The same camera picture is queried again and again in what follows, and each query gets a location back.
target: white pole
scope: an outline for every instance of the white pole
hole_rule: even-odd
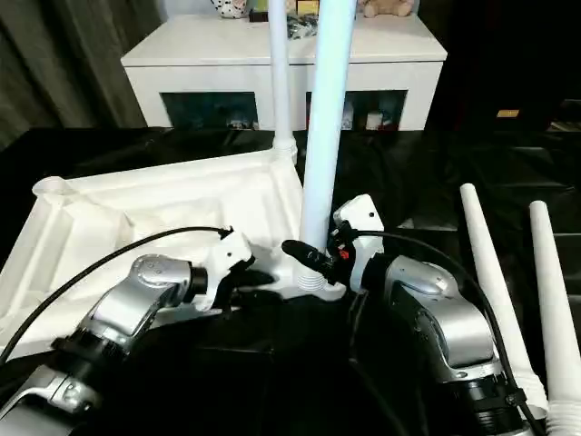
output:
[[[545,203],[530,204],[530,224],[545,344],[550,418],[554,401],[576,401],[581,408],[581,354]]]
[[[320,2],[315,83],[310,109],[300,239],[324,252],[341,131],[356,0]],[[323,277],[299,267],[303,291],[319,291]]]
[[[272,147],[289,154],[297,162],[297,143],[291,129],[291,91],[289,88],[289,50],[285,0],[269,1],[271,30],[272,95],[274,141]]]
[[[460,194],[478,282],[496,315],[517,384],[525,391],[527,404],[535,418],[545,418],[547,416],[545,388],[531,368],[527,348],[518,327],[515,309],[508,295],[507,283],[500,269],[476,188],[470,183],[463,184],[460,187]]]

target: stuffed toy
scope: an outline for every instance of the stuffed toy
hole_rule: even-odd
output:
[[[222,18],[242,18],[246,15],[246,0],[211,0]]]
[[[411,13],[414,0],[358,0],[363,14],[371,18],[379,14],[407,16]]]

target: gray curtain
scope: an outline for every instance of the gray curtain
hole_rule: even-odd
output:
[[[33,127],[145,126],[120,59],[154,0],[0,0],[0,150]]]

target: black tablecloth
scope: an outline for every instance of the black tablecloth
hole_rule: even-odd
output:
[[[265,132],[31,131],[0,154],[5,202],[0,260],[9,254],[34,203],[32,185],[48,175],[72,178],[244,153],[270,147],[271,139],[272,134]],[[302,175],[306,135],[297,134],[297,141],[297,170]],[[357,194],[370,193],[387,228],[406,227],[401,231],[473,268],[458,195],[461,184],[473,183],[531,361],[543,377],[527,207],[538,199],[548,204],[581,332],[581,261],[576,255],[581,251],[579,164],[577,134],[344,133],[333,203],[339,206]],[[400,248],[404,253],[409,250]],[[389,432],[402,433],[398,422],[403,422],[410,433],[425,434],[413,392],[405,401],[393,401],[400,402],[394,408],[401,418],[394,421],[389,412],[378,412],[376,402],[346,369],[345,311],[341,302],[301,298],[154,332],[130,362],[107,413],[123,417],[128,428],[145,432],[151,429],[150,420],[155,421],[149,414],[172,413],[178,421],[188,422],[186,428],[192,432],[359,434],[365,426],[383,425]],[[373,330],[374,321],[369,323]],[[371,348],[388,348],[377,338],[370,343]],[[400,357],[399,350],[384,354],[392,361]],[[25,372],[29,364],[17,361],[12,368]],[[406,390],[405,379],[415,378],[395,373],[400,370],[396,365],[384,374],[388,380],[400,379],[398,386],[388,382],[386,396],[391,399],[394,392]],[[13,376],[6,369],[3,374],[4,380]],[[178,391],[185,391],[184,396]],[[169,432],[183,428],[173,426],[174,421],[164,421]]]

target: white cabinet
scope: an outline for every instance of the white cabinet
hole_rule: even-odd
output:
[[[315,37],[289,41],[294,130],[307,128],[315,49]],[[446,55],[415,15],[358,16],[347,83],[356,116],[387,98],[400,130],[423,129]],[[262,130],[274,129],[270,61],[267,23],[207,15],[174,17],[122,59],[148,125]]]

